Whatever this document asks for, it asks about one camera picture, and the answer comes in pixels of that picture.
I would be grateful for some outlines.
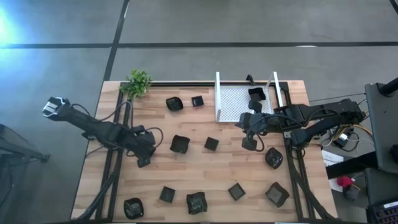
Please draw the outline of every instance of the small black cube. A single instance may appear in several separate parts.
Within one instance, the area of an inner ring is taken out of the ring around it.
[[[205,143],[205,148],[216,151],[216,148],[218,146],[219,140],[213,139],[211,137],[207,137],[206,143]]]
[[[174,198],[174,193],[175,193],[174,189],[163,187],[160,199],[165,202],[172,203]]]
[[[261,87],[249,89],[248,91],[249,91],[250,99],[252,99],[253,101],[260,101],[260,100],[266,99],[264,90]]]
[[[192,97],[192,105],[193,106],[203,106],[205,103],[203,102],[203,98],[201,96]]]
[[[239,183],[236,183],[234,186],[228,189],[228,192],[231,194],[232,198],[235,199],[235,201],[239,200],[239,198],[246,194]]]
[[[278,182],[275,182],[266,192],[267,198],[276,205],[276,207],[281,207],[286,199],[290,197],[287,190],[285,190]]]
[[[187,195],[188,213],[194,215],[200,212],[207,212],[207,202],[204,192],[197,192]]]
[[[170,150],[173,152],[185,154],[187,153],[189,142],[189,138],[175,135],[172,141],[172,145],[170,146]]]

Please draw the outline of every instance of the potted plant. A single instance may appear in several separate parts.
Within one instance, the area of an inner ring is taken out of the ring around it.
[[[127,95],[128,100],[133,100],[134,97],[142,98],[152,85],[152,79],[147,72],[140,70],[131,71],[130,76],[126,76],[126,80],[128,82],[121,85],[120,90]]]

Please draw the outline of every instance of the black crumpled object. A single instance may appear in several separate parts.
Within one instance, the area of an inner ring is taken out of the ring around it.
[[[144,206],[139,198],[132,198],[124,201],[124,214],[130,220],[144,216]]]
[[[207,212],[207,202],[204,192],[187,195],[188,213],[194,215],[200,212]]]
[[[166,99],[166,105],[170,111],[179,111],[184,108],[182,100],[176,96]]]
[[[248,92],[252,101],[266,100],[266,95],[264,94],[262,87],[249,89]]]
[[[266,162],[272,168],[277,169],[284,160],[282,153],[276,150],[274,147],[270,148],[266,153]]]

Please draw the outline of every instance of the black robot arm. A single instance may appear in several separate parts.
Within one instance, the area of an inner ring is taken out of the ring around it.
[[[311,141],[312,137],[321,134],[332,127],[342,124],[359,124],[366,117],[356,102],[350,99],[324,105],[290,105],[276,108],[274,114],[243,113],[237,127],[246,133],[242,146],[248,150],[255,150],[254,135],[265,136],[267,133],[283,133],[290,131],[292,145],[301,147]],[[321,121],[306,127],[310,121]]]
[[[130,129],[119,123],[95,119],[73,108],[64,98],[51,97],[43,109],[43,116],[53,121],[66,121],[85,132],[83,137],[94,136],[98,142],[108,149],[126,149],[138,158],[138,166],[150,164],[150,157],[155,152],[155,138],[143,126]]]

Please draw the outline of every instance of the gray concrete floor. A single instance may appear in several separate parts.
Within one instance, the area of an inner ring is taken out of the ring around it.
[[[87,141],[79,129],[43,118],[41,110],[50,96],[62,96],[93,114],[111,50],[57,44],[112,44],[122,5],[123,0],[0,1],[0,46],[55,44],[0,49],[0,123],[51,154],[47,164],[29,165],[8,223],[69,219]],[[388,0],[130,0],[120,38],[120,43],[363,41],[398,41],[398,15]],[[249,73],[260,80],[275,70],[280,79],[304,80],[315,100],[388,82],[397,76],[397,58],[398,47],[118,49],[110,80],[123,80],[134,68],[147,70],[154,80],[213,80],[216,71],[223,80]],[[340,217],[363,221],[360,208],[335,200]]]

